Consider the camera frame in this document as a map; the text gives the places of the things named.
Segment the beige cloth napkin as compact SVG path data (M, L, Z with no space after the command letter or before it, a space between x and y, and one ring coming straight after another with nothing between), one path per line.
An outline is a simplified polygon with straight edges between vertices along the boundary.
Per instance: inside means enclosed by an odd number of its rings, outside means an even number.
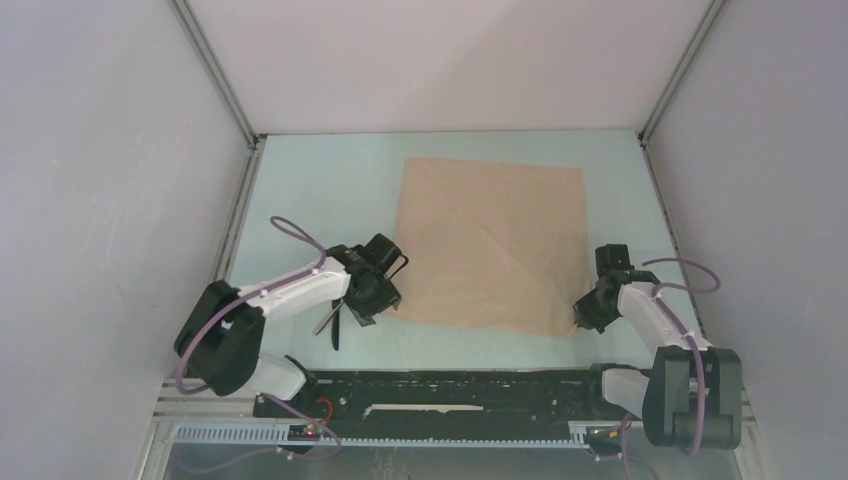
M589 291L583 172L447 158L405 164L394 238L408 322L568 337Z

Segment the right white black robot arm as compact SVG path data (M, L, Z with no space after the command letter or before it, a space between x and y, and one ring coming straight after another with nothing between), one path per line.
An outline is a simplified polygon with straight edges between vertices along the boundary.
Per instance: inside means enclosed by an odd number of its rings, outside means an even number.
M581 392L583 408L596 418L623 408L654 446L734 450L742 437L741 359L682 322L662 297L671 287L648 271L611 270L575 303L578 327L602 333L625 320L653 355L645 371L601 366L601 379Z

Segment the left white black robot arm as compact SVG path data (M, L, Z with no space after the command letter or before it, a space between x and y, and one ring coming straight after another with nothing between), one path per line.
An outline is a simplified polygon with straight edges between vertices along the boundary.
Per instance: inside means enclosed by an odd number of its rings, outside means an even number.
M408 263L399 247L376 235L366 245L322 250L314 264L257 285L237 288L216 280L174 341L177 371L194 374L219 397L248 389L277 398L292 416L304 416L316 403L310 374L289 355L263 351L266 331L322 303L345 306L361 326L370 326L375 316L399 307L393 277Z

